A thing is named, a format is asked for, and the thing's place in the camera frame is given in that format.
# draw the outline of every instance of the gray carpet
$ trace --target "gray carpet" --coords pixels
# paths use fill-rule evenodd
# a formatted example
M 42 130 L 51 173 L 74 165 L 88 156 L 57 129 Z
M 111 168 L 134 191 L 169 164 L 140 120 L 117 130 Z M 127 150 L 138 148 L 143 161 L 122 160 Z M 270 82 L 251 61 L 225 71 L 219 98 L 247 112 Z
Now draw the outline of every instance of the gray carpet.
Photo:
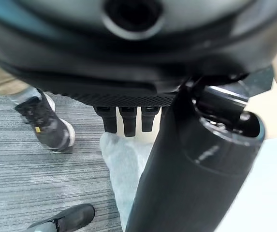
M 108 169 L 99 149 L 103 124 L 92 107 L 52 96 L 57 114 L 76 131 L 72 154 L 43 148 L 9 100 L 0 97 L 0 232 L 18 232 L 71 205 L 92 203 L 81 232 L 120 232 Z

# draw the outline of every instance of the black cylinder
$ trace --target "black cylinder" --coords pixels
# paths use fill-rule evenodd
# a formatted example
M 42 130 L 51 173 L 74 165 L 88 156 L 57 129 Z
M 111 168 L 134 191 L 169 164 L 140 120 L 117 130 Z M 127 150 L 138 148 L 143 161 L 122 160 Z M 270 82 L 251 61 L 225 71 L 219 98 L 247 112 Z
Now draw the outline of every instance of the black cylinder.
M 200 117 L 182 90 L 161 124 L 126 232 L 213 232 L 264 140 L 255 114 L 238 126 L 239 134 Z

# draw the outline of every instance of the white shoe sole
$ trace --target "white shoe sole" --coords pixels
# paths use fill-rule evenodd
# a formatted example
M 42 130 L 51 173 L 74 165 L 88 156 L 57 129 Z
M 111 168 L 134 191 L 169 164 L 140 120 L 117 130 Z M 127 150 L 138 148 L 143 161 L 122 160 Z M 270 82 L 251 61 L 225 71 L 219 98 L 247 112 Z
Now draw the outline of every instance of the white shoe sole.
M 47 101 L 48 101 L 48 103 L 50 105 L 50 108 L 52 109 L 53 112 L 55 112 L 56 111 L 56 104 L 55 104 L 55 102 L 47 94 L 44 93 L 44 95 L 47 98 Z
M 74 145 L 75 142 L 75 130 L 73 128 L 73 126 L 68 123 L 67 121 L 65 121 L 64 119 L 60 118 L 60 120 L 65 124 L 67 131 L 69 132 L 69 137 L 70 137 L 70 143 L 69 143 L 69 147 Z

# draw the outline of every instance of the sneaker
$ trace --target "sneaker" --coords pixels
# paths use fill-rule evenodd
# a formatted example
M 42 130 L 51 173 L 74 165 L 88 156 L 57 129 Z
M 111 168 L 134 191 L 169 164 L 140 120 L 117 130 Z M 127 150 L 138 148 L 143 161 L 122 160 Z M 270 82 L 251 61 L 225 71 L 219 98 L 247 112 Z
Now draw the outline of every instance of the sneaker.
M 58 118 L 55 114 L 56 105 L 46 94 L 38 90 L 42 99 L 32 97 L 15 107 L 26 117 L 38 140 L 54 152 L 64 151 L 73 146 L 75 131 L 70 123 Z
M 90 204 L 79 204 L 67 208 L 57 215 L 29 226 L 35 228 L 47 222 L 52 222 L 58 232 L 73 232 L 88 225 L 95 216 L 94 207 Z

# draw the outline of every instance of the person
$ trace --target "person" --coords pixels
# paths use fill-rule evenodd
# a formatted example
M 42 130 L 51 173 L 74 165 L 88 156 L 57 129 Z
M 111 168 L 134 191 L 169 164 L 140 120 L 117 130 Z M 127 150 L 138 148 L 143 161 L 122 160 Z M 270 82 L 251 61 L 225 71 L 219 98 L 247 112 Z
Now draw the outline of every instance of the person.
M 152 146 L 108 132 L 101 136 L 100 148 L 109 169 L 123 232 L 126 231 L 140 177 Z M 231 231 L 277 231 L 277 138 L 264 141 L 251 172 L 215 230 Z
M 41 90 L 20 81 L 0 68 L 0 95 L 14 103 L 43 145 L 55 152 L 73 146 L 75 131 L 70 123 L 58 118 L 54 101 Z
M 60 213 L 33 223 L 23 232 L 73 232 L 88 225 L 95 216 L 94 207 L 90 204 L 79 204 Z

